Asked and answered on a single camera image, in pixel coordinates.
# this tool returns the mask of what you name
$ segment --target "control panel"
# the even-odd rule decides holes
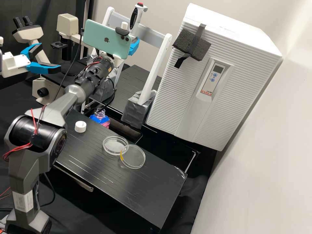
[[[206,82],[204,83],[201,93],[211,96],[225,70],[226,66],[215,62],[212,66],[211,71],[208,73],[208,77],[206,78]]]

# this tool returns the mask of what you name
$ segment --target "yellow label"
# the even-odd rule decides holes
[[[121,151],[120,151],[120,159],[121,159],[121,161],[123,161],[123,160],[124,160],[124,158],[123,158],[123,155],[122,155]]]

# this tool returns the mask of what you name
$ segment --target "ribbed white panel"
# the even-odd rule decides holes
[[[187,29],[195,33],[197,27],[182,22],[180,31]],[[175,48],[172,50],[147,124],[175,134],[205,66],[213,57],[234,65],[234,70],[220,95],[213,99],[194,142],[222,150],[281,57],[207,30],[202,38],[212,45],[200,62],[188,58],[177,69],[174,65],[184,53]]]

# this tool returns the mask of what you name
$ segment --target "digital display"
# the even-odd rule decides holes
[[[222,67],[219,67],[217,65],[214,66],[214,72],[217,72],[217,73],[221,73],[223,71],[223,68]]]

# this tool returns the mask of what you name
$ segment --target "bottle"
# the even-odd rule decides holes
[[[106,128],[109,128],[111,123],[109,117],[105,115],[105,110],[101,110],[101,108],[98,108],[96,112],[94,112],[94,114],[90,116],[90,119],[94,120],[95,122]]]

